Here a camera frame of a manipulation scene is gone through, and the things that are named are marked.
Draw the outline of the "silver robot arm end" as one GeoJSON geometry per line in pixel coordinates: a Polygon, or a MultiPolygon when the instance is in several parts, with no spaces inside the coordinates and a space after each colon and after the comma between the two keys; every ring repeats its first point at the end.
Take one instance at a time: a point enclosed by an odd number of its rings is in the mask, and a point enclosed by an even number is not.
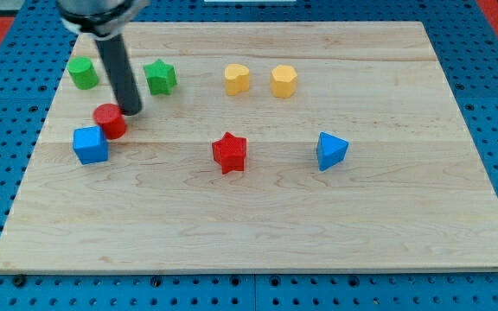
{"type": "Polygon", "coordinates": [[[56,8],[66,29],[88,34],[97,41],[121,33],[150,0],[57,0],[56,8]]]}

